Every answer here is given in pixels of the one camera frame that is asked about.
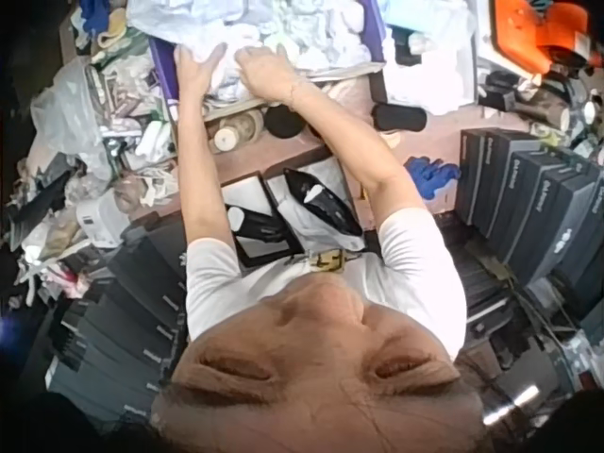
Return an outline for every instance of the blue glove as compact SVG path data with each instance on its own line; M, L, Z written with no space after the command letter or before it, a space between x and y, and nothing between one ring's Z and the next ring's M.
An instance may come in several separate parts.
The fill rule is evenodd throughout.
M425 200L433 200L436 191L442 189L451 179L459 179L460 167L453 163L443 164L441 159L430 163L430 159L409 158L405 168L410 173L417 191Z
M93 36L109 28L109 0L80 0L84 31Z

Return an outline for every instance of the orange object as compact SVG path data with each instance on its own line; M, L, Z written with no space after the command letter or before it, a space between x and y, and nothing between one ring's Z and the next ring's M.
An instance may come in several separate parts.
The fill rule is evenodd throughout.
M585 66L592 57L587 11L572 3L554 3L537 28L537 43L554 61L573 68Z
M523 69L547 74L552 60L538 46L541 17L526 0L493 0L495 45Z
M602 65L581 6L554 3L542 18L527 0L493 0L493 21L499 51L527 71L544 75L554 62L571 68Z

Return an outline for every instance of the black box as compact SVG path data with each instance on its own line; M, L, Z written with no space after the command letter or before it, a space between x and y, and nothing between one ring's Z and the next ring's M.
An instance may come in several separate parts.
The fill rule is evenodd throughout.
M570 286L576 286L581 276L597 254L597 248L604 243L604 179L600 179L585 218L575 239L556 268L557 274Z
M563 166L564 162L545 150L519 153L510 162L508 181L489 238L489 246L501 262L508 262L520 239L542 174Z
M457 185L455 212L467 225L472 225L474 216L487 131L488 129L469 129L461 132L461 178Z
M560 262L577 234L595 185L596 179L580 175L575 169L545 172L527 226L509 262L521 284L544 277Z
M499 210L510 161L515 153L539 151L541 142L526 132L490 130L487 133L474 225L488 238Z

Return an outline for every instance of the sleeve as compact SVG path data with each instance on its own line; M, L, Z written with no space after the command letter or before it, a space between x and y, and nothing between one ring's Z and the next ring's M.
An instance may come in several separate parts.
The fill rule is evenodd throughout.
M400 210L386 219L378 236L386 267L405 280L428 315L432 333L456 357L465 338L465 294L432 215L422 209Z
M203 238L189 244L186 304L193 339L232 314L241 276L237 254L226 243Z

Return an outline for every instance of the person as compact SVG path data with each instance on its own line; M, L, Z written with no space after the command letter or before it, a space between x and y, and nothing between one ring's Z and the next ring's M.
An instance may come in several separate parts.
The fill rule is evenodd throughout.
M242 275L200 108L225 51L175 54L191 343L152 423L202 451L474 451L482 410L453 364L466 305L443 237L376 131L282 49L239 50L242 81L303 116L365 188L383 260L325 273L301 257Z

